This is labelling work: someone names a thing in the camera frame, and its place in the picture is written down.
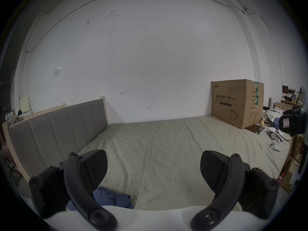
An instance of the wooden post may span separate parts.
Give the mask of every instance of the wooden post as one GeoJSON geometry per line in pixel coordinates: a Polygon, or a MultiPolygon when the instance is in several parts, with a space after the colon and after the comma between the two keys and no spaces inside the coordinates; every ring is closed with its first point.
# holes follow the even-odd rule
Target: wooden post
{"type": "Polygon", "coordinates": [[[271,108],[272,107],[272,98],[269,98],[269,105],[268,105],[268,108],[271,108]]]}
{"type": "Polygon", "coordinates": [[[107,116],[107,109],[106,109],[105,97],[99,97],[99,98],[102,99],[102,100],[104,101],[104,108],[105,108],[105,114],[106,114],[107,125],[109,125],[108,116],[107,116]]]}

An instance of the wooden bed frame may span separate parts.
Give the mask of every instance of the wooden bed frame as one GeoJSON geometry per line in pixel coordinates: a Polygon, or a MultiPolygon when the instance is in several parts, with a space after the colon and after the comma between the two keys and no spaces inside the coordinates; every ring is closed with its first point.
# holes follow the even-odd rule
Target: wooden bed frame
{"type": "MultiPolygon", "coordinates": [[[[105,97],[99,97],[99,98],[104,100],[104,108],[105,108],[105,113],[106,113],[106,119],[107,119],[107,124],[109,125],[109,121],[108,121],[108,117],[107,117],[105,97]]],[[[49,108],[49,109],[46,109],[46,110],[38,111],[36,113],[25,116],[20,122],[29,120],[33,117],[38,116],[38,115],[45,114],[45,113],[51,112],[53,110],[61,109],[61,108],[64,108],[64,107],[66,107],[65,103],[63,103],[60,106],[56,106],[56,107],[52,107],[52,108],[49,108]]],[[[19,160],[19,158],[18,158],[18,156],[15,152],[14,146],[13,146],[11,138],[10,138],[7,122],[2,123],[2,129],[3,129],[3,133],[4,133],[4,137],[5,137],[7,146],[8,146],[10,153],[11,153],[11,155],[12,155],[14,161],[15,161],[16,169],[22,174],[22,176],[25,178],[25,180],[27,182],[29,182],[30,176],[26,172],[25,168],[22,166],[22,164],[21,164],[21,162],[20,162],[20,160],[19,160]]]]}

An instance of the green tape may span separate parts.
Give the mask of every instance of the green tape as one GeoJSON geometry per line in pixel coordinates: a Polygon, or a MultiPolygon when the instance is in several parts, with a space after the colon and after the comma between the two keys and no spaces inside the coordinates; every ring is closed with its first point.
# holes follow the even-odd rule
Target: green tape
{"type": "Polygon", "coordinates": [[[259,107],[259,87],[258,87],[258,83],[255,82],[256,84],[256,106],[257,108],[259,107]]]}

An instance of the bed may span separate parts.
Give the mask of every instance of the bed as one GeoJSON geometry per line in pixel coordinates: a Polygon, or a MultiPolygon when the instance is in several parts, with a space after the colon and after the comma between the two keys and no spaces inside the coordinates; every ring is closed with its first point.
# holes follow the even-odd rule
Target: bed
{"type": "MultiPolygon", "coordinates": [[[[270,136],[238,129],[213,116],[111,124],[78,154],[104,149],[108,171],[101,186],[130,194],[135,209],[170,210],[207,206],[214,197],[200,172],[205,150],[239,153],[250,167],[278,178],[290,143],[270,149],[270,136]]],[[[287,140],[291,137],[284,134],[287,140]]],[[[241,210],[237,205],[234,210],[241,210]]]]}
{"type": "Polygon", "coordinates": [[[105,150],[108,171],[100,185],[131,195],[138,210],[209,205],[214,193],[200,172],[205,150],[238,153],[251,168],[277,178],[290,149],[288,141],[279,143],[281,152],[270,149],[266,129],[257,135],[214,116],[109,124],[104,97],[43,112],[6,128],[5,134],[26,181],[70,152],[105,150]]]}

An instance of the blue cloth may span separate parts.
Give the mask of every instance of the blue cloth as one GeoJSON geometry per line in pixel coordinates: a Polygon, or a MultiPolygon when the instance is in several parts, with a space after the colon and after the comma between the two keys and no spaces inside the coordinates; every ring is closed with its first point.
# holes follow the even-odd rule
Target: blue cloth
{"type": "Polygon", "coordinates": [[[279,129],[279,117],[276,117],[272,123],[272,127],[274,127],[275,129],[279,129]]]}
{"type": "MultiPolygon", "coordinates": [[[[112,205],[119,206],[127,209],[133,209],[134,206],[131,203],[131,196],[126,194],[119,194],[111,191],[105,187],[98,187],[93,192],[95,201],[100,205],[112,205]]],[[[69,201],[67,206],[69,210],[76,210],[72,201],[69,201]]]]}

